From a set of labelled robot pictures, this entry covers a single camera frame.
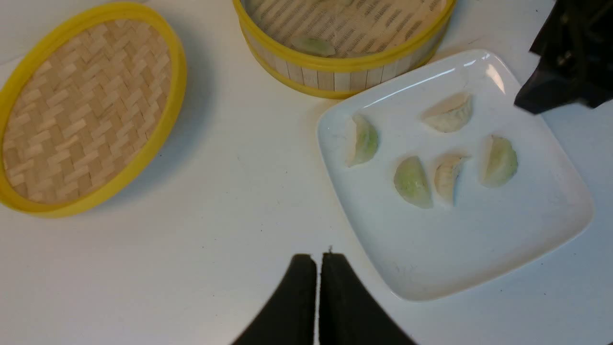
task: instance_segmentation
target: white square plate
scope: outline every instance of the white square plate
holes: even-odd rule
[[[349,98],[320,119],[319,147],[338,199],[397,295],[431,300],[481,284],[556,249],[591,222],[592,197],[549,127],[513,106],[519,86],[499,57],[471,50]],[[464,128],[443,134],[421,123],[423,111],[460,91],[473,95]],[[371,161],[348,168],[356,112],[378,130],[379,149]],[[508,138],[519,157],[517,174],[500,188],[479,183],[491,134]],[[456,151],[472,159],[451,207],[436,195],[432,177],[436,159]],[[410,155],[424,164],[433,209],[396,192],[396,167]]]

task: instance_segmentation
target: white dumpling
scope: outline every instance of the white dumpling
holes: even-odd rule
[[[296,50],[310,55],[327,57],[337,52],[330,42],[311,36],[296,36],[291,42]]]
[[[360,114],[353,115],[356,124],[356,150],[348,165],[354,166],[371,160],[379,148],[379,134],[375,127]]]
[[[515,176],[518,165],[517,153],[509,139],[492,136],[492,148],[481,184],[488,188],[506,184]]]
[[[455,181],[462,169],[462,163],[469,157],[448,154],[441,159],[441,164],[434,173],[436,192],[449,204],[454,204]]]
[[[428,109],[422,121],[443,133],[460,130],[473,114],[471,95],[468,92],[456,93]]]
[[[423,209],[433,207],[428,179],[419,157],[409,157],[398,165],[394,185],[398,194],[409,203]]]

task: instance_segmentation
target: yellow rim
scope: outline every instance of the yellow rim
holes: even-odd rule
[[[293,49],[287,48],[283,44],[273,40],[266,35],[258,26],[253,22],[251,17],[245,11],[245,8],[241,4],[240,0],[232,0],[234,3],[234,9],[238,15],[238,20],[241,25],[246,28],[253,37],[264,46],[267,50],[271,51],[278,57],[297,64],[301,67],[316,69],[319,71],[327,72],[353,72],[361,71],[364,69],[377,68],[382,65],[392,63],[398,60],[402,56],[406,56],[411,52],[418,49],[424,42],[432,38],[451,16],[456,0],[448,0],[445,8],[441,12],[439,18],[435,20],[428,28],[422,30],[419,34],[412,37],[410,40],[397,47],[385,50],[381,53],[372,54],[369,56],[363,56],[360,58],[321,58],[318,56],[308,55],[297,52]]]
[[[436,50],[438,49],[438,46],[441,44],[441,41],[442,41],[442,38],[435,44],[434,48],[432,48],[432,51],[430,53],[428,53],[428,55],[415,66],[415,68],[419,68],[419,67],[425,65],[428,61],[430,61],[432,56],[434,56],[434,54],[436,53]],[[345,98],[349,98],[349,97],[351,97],[353,95],[356,95],[356,94],[360,93],[361,91],[363,91],[363,90],[361,90],[361,91],[328,91],[328,90],[320,90],[318,88],[308,87],[308,86],[304,86],[302,84],[299,84],[299,83],[297,83],[297,82],[295,82],[295,81],[293,81],[291,79],[286,78],[284,75],[282,75],[281,73],[279,73],[276,70],[274,70],[273,68],[271,68],[266,63],[266,61],[264,61],[264,59],[262,59],[257,54],[256,50],[253,49],[253,47],[251,46],[249,41],[245,40],[245,42],[247,43],[247,47],[249,47],[249,50],[253,54],[253,57],[255,57],[257,62],[271,76],[273,76],[276,80],[279,80],[280,82],[282,82],[285,85],[293,88],[296,91],[300,91],[302,93],[306,93],[307,95],[311,95],[311,96],[315,96],[315,97],[330,98],[330,99],[345,99]]]
[[[0,169],[0,202],[9,208],[49,218],[65,217],[85,212],[117,194],[138,176],[155,157],[156,152],[162,147],[170,134],[185,95],[187,62],[183,46],[170,25],[154,10],[131,2],[116,2],[95,7],[64,22],[45,36],[23,58],[23,61],[17,66],[4,85],[4,88],[0,91],[0,142],[3,142],[4,129],[7,125],[10,111],[21,89],[40,64],[76,34],[94,25],[117,19],[133,19],[148,23],[160,33],[168,45],[172,61],[172,80],[170,81],[170,94],[166,108],[157,128],[153,131],[149,141],[141,149],[140,153],[114,179],[95,192],[68,203],[48,205],[27,200],[13,190],[6,178],[4,168]],[[0,161],[2,161],[2,150],[0,150]]]

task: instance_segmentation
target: bamboo steamer lid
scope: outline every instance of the bamboo steamer lid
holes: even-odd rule
[[[90,25],[79,28],[78,18]],[[44,39],[0,95],[12,103],[0,114],[0,200],[50,217],[82,212],[128,184],[166,139],[185,92],[178,38],[147,7],[101,6],[54,33],[70,37]],[[41,50],[49,53],[40,58]],[[11,94],[15,74],[25,82]]]

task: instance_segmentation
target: white table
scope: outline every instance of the white table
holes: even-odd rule
[[[582,236],[488,284],[410,303],[376,273],[326,176],[314,133],[335,102],[270,77],[230,1],[148,4],[188,57],[177,125],[135,182],[86,214],[42,220],[0,207],[1,344],[228,344],[294,253],[321,261],[329,246],[422,345],[613,341],[613,104],[544,115],[593,193],[596,216]],[[459,0],[436,58],[487,48],[523,83],[552,5]],[[0,66],[0,82],[16,64]]]

